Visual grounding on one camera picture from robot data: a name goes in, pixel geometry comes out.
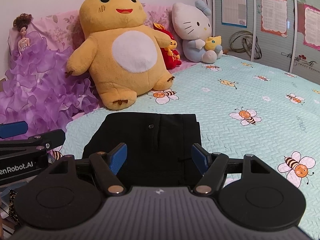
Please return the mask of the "black trousers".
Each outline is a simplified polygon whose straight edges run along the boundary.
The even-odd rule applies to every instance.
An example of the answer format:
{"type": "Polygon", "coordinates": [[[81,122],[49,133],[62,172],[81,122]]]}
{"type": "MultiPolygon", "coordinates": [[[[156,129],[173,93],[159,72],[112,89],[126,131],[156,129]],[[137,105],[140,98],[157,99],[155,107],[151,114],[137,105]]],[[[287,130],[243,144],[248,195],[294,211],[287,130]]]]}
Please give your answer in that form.
{"type": "Polygon", "coordinates": [[[191,157],[191,147],[201,143],[195,114],[117,112],[104,122],[84,147],[83,158],[127,145],[127,159],[118,179],[132,186],[193,188],[202,175],[191,157]]]}

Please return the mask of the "doll in purple dress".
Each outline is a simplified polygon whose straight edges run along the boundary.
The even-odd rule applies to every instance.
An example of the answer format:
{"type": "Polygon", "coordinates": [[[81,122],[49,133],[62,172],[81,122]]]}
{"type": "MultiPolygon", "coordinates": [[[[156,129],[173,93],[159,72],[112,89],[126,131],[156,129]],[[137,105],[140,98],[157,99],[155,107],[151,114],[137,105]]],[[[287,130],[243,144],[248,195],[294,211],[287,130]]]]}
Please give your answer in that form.
{"type": "Polygon", "coordinates": [[[20,14],[13,21],[19,36],[11,52],[9,79],[1,91],[1,124],[24,121],[28,125],[27,132],[17,139],[65,130],[75,115],[98,107],[88,73],[66,76],[67,60],[74,49],[49,49],[45,37],[28,31],[32,20],[30,14],[20,14]]]}

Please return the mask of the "mint quilted bee bedspread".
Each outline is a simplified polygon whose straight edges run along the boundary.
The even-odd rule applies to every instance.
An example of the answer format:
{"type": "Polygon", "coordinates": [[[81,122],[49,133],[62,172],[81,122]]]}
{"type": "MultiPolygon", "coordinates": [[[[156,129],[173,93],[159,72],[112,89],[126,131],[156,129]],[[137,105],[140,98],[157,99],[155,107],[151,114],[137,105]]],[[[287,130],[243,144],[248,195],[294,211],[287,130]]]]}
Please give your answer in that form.
{"type": "Polygon", "coordinates": [[[296,74],[233,56],[176,72],[172,94],[137,98],[129,112],[195,114],[201,144],[230,158],[253,154],[287,178],[285,158],[313,160],[299,189],[306,211],[299,227],[319,239],[319,85],[296,74]]]}

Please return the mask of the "yellow plush toy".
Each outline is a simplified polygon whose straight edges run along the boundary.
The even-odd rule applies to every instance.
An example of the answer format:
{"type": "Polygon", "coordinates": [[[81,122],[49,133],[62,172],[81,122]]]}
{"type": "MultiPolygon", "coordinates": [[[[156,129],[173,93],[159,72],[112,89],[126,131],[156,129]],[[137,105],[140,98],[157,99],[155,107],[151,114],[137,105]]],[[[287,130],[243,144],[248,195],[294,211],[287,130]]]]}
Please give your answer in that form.
{"type": "Polygon", "coordinates": [[[85,0],[79,19],[85,41],[68,59],[66,75],[89,72],[106,108],[125,109],[139,95],[172,86],[161,52],[171,38],[144,24],[139,0],[85,0]]]}

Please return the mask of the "red small plush toy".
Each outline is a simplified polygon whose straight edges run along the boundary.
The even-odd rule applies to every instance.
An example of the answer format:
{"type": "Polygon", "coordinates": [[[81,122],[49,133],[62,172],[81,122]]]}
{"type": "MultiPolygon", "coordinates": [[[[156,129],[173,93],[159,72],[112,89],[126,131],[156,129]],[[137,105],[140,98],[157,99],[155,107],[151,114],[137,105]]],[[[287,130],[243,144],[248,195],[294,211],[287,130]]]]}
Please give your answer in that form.
{"type": "Polygon", "coordinates": [[[169,32],[163,25],[159,23],[153,23],[153,28],[155,30],[161,31],[167,34],[170,37],[170,44],[165,48],[161,48],[161,52],[163,55],[164,63],[166,65],[167,70],[172,70],[182,64],[180,55],[177,48],[177,41],[171,32],[169,32]]]}

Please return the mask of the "pink framed paper poster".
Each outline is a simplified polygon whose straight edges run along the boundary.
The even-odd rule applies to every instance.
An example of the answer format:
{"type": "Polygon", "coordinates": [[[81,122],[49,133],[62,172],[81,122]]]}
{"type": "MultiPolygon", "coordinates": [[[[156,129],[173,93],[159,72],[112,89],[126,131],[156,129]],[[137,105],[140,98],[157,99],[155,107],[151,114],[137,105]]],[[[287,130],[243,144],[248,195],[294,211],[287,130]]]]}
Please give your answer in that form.
{"type": "Polygon", "coordinates": [[[313,49],[320,47],[320,12],[310,5],[304,5],[304,44],[313,49]]]}

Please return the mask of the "grey sliding wardrobe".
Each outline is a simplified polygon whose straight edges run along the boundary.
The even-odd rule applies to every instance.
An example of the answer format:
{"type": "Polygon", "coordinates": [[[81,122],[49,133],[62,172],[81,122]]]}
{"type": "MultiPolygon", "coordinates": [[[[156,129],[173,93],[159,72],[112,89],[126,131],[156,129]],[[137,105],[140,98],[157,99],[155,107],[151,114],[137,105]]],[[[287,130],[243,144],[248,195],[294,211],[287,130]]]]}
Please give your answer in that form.
{"type": "Polygon", "coordinates": [[[227,52],[319,83],[319,0],[213,0],[227,52]]]}

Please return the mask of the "white cat plush toy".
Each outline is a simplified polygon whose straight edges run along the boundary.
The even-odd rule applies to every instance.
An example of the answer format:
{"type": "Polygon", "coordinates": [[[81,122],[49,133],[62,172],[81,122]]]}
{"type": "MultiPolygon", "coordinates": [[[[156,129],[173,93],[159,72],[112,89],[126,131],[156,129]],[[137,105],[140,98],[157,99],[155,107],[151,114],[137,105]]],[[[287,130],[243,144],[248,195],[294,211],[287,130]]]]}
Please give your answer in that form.
{"type": "Polygon", "coordinates": [[[195,5],[174,3],[171,11],[172,24],[182,39],[185,57],[191,62],[212,64],[223,55],[221,36],[212,35],[209,16],[211,10],[202,0],[195,5]]]}

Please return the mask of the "blue framed paper poster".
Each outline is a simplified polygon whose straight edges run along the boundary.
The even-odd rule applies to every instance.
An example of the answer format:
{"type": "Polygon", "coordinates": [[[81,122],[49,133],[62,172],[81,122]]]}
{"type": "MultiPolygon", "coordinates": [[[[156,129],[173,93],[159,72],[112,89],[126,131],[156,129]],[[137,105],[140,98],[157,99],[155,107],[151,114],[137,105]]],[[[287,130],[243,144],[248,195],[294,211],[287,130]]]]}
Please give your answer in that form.
{"type": "Polygon", "coordinates": [[[247,0],[221,0],[221,23],[247,28],[247,0]]]}

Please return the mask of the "orange framed paper poster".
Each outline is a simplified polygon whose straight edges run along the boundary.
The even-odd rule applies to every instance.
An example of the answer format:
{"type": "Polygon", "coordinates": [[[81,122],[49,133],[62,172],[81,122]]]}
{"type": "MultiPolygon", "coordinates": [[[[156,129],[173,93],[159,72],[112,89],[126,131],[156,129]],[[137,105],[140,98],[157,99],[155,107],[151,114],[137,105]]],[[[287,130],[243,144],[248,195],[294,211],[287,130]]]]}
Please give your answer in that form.
{"type": "Polygon", "coordinates": [[[287,37],[287,0],[261,0],[261,31],[287,37]]]}

